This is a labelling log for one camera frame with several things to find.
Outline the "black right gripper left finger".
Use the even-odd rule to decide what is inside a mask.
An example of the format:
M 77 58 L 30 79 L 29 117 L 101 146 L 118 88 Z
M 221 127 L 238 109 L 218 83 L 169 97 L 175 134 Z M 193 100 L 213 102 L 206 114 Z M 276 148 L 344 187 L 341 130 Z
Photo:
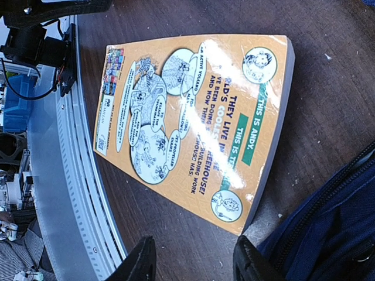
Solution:
M 108 281 L 154 281 L 156 280 L 156 246 L 153 236 L 142 237 L 116 268 Z

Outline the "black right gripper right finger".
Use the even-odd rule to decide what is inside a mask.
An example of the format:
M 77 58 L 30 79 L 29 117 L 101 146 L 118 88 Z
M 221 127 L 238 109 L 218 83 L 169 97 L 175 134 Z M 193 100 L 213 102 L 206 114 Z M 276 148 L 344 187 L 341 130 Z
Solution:
M 284 280 L 244 235 L 238 237 L 233 252 L 233 280 Z

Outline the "navy blue backpack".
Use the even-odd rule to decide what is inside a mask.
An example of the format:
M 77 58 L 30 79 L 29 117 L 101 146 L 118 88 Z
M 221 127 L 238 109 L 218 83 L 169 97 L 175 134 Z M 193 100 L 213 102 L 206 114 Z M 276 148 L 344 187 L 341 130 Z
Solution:
M 374 280 L 374 143 L 257 249 L 285 280 Z

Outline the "orange comic paperback book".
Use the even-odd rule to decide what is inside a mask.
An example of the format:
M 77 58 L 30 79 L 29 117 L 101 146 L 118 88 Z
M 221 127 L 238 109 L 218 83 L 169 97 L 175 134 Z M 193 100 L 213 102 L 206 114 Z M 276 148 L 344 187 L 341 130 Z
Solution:
M 270 173 L 294 63 L 284 35 L 109 45 L 93 149 L 168 200 L 241 235 Z

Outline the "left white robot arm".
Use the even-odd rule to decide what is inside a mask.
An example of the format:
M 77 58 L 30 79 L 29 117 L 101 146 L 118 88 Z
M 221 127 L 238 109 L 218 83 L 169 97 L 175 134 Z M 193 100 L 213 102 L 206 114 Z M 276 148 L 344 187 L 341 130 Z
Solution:
M 51 92 L 65 96 L 77 80 L 76 25 L 69 24 L 60 38 L 48 37 L 46 26 L 61 25 L 61 18 L 109 10 L 111 1 L 1 1 L 1 18 L 9 29 L 1 53 L 16 64 L 30 68 L 38 65 L 55 69 Z

